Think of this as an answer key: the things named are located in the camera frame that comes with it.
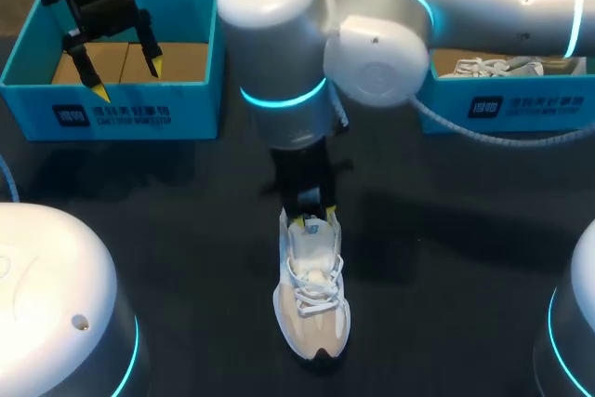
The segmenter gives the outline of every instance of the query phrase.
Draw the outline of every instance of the shoe lace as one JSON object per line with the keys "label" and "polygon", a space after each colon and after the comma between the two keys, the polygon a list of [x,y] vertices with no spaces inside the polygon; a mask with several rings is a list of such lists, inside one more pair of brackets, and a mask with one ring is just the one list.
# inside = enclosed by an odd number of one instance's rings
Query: shoe lace
{"label": "shoe lace", "polygon": [[507,70],[510,68],[505,60],[460,60],[456,63],[456,74],[468,74],[473,77],[479,76],[509,76]]}
{"label": "shoe lace", "polygon": [[297,276],[287,260],[287,269],[293,280],[294,295],[296,297],[297,313],[306,317],[315,313],[329,311],[344,305],[344,299],[339,296],[338,278],[343,270],[343,258],[337,255],[335,268],[330,272],[330,279],[326,284],[313,283],[308,280],[310,271]]}

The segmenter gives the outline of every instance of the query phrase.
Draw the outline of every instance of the white cable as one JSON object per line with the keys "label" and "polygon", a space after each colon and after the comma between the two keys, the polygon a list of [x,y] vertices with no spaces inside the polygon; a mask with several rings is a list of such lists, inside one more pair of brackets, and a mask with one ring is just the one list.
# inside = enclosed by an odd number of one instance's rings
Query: white cable
{"label": "white cable", "polygon": [[0,155],[0,171],[4,173],[4,177],[7,178],[8,188],[10,189],[10,195],[12,195],[12,201],[17,203],[19,201],[19,192],[17,191],[17,185],[15,180],[12,178],[10,169],[8,168],[7,162],[4,161],[2,155]]}
{"label": "white cable", "polygon": [[450,129],[457,134],[463,135],[470,139],[480,141],[481,143],[495,144],[497,146],[506,146],[508,148],[544,148],[553,146],[556,144],[568,143],[570,141],[576,141],[591,135],[595,132],[595,122],[589,123],[585,127],[573,132],[559,135],[557,137],[549,137],[547,139],[502,139],[500,137],[491,137],[489,135],[480,134],[479,132],[473,132],[472,130],[466,129],[463,126],[456,125],[452,121],[448,121],[446,118],[440,116],[435,111],[431,110],[423,102],[416,98],[415,95],[409,97],[409,102],[421,113],[426,115],[431,120],[435,121],[439,125]]}
{"label": "white cable", "polygon": [[343,128],[347,128],[350,126],[350,119],[343,108],[343,104],[341,104],[341,99],[338,97],[337,88],[335,87],[335,83],[328,83],[329,95],[331,99],[331,104],[333,105],[333,109],[335,109],[335,113],[338,116],[339,122]]}

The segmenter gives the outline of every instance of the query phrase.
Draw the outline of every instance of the logo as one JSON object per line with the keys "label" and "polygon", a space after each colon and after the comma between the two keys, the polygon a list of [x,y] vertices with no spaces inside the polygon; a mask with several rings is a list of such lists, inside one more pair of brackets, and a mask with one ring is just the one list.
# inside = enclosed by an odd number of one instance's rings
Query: logo
{"label": "logo", "polygon": [[310,225],[305,230],[306,234],[318,234],[318,225]]}
{"label": "logo", "polygon": [[386,95],[395,88],[395,73],[389,64],[383,62],[368,64],[358,74],[357,87],[369,95]]}
{"label": "logo", "polygon": [[468,118],[496,118],[502,106],[502,97],[475,97]]}
{"label": "logo", "polygon": [[52,106],[58,123],[64,127],[88,127],[91,126],[86,116],[85,109],[80,104],[69,104]]}

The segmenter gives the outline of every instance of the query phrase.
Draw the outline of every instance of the cable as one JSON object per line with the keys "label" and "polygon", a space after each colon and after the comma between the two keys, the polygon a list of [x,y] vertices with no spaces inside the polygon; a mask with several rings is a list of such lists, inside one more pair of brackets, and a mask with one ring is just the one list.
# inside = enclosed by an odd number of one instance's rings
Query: cable
{"label": "cable", "polygon": [[19,192],[17,191],[17,185],[15,184],[15,180],[12,178],[12,174],[10,173],[10,169],[8,168],[7,162],[4,161],[2,155],[0,155],[0,171],[4,173],[4,177],[7,178],[8,188],[10,189],[10,195],[12,195],[12,201],[17,203],[19,202]]}
{"label": "cable", "polygon": [[429,109],[428,106],[417,99],[415,95],[409,97],[409,102],[419,112],[423,113],[439,125],[442,125],[447,129],[456,132],[457,134],[463,135],[469,139],[474,139],[481,143],[495,144],[497,146],[505,146],[507,148],[545,148],[548,146],[554,146],[556,144],[569,143],[571,141],[583,139],[584,137],[587,137],[595,132],[595,122],[592,122],[582,129],[568,132],[557,137],[549,137],[547,139],[502,139],[500,137],[491,137],[489,135],[480,134],[479,132],[466,129],[463,126],[456,125],[452,121],[448,121],[446,118]]}

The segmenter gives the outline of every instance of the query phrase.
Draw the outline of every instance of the shoe tongue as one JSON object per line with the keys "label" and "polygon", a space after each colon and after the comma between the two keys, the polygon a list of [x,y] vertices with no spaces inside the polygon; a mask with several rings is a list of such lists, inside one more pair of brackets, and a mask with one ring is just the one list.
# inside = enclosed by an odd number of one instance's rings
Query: shoe tongue
{"label": "shoe tongue", "polygon": [[336,262],[335,232],[319,218],[307,218],[304,223],[289,227],[292,268],[296,275],[307,274],[308,281],[324,283]]}

